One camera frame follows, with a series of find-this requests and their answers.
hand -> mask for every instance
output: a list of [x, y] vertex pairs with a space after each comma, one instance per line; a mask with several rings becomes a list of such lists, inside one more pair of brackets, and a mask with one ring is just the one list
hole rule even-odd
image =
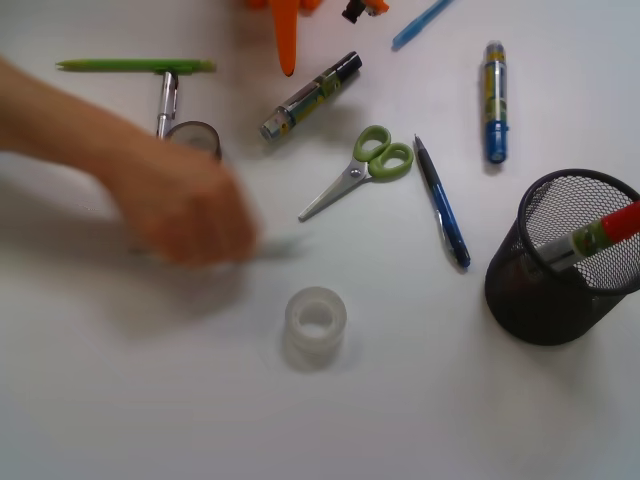
[[226, 167], [153, 137], [127, 151], [99, 179], [146, 247], [190, 267], [252, 255], [257, 229]]

blue cap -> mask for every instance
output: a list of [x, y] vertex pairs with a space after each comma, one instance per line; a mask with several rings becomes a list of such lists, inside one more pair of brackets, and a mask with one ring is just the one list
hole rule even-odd
[[507, 130], [506, 122], [487, 123], [485, 142], [487, 159], [491, 163], [502, 163], [507, 159]]

scissors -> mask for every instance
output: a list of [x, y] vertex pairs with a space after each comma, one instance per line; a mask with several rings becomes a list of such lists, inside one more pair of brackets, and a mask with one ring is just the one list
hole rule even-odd
[[[365, 150], [364, 144], [370, 140], [379, 141], [381, 144], [372, 150]], [[392, 158], [401, 160], [402, 163], [395, 167], [386, 167], [385, 164]], [[358, 137], [353, 148], [353, 159], [342, 175], [298, 215], [298, 220], [308, 220], [362, 183], [370, 180], [395, 180], [407, 173], [412, 163], [413, 150], [409, 145], [391, 143], [389, 130], [380, 125], [373, 125]]]

black mesh pen holder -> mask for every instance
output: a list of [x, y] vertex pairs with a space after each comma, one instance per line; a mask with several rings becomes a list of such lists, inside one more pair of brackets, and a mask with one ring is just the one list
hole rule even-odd
[[562, 271], [536, 247], [639, 199], [621, 181], [590, 170], [561, 170], [534, 183], [487, 271], [485, 295], [498, 323], [525, 342], [560, 345], [638, 290], [640, 235]]

black cap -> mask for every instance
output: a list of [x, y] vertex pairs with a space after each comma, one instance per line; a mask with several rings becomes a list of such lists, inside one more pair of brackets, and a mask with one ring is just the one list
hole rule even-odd
[[360, 67], [362, 67], [360, 56], [356, 52], [351, 52], [331, 68], [336, 71], [340, 82], [345, 82], [360, 70]]
[[356, 23], [365, 8], [367, 8], [367, 6], [361, 0], [349, 0], [349, 5], [347, 5], [345, 11], [342, 12], [342, 16], [351, 23]]

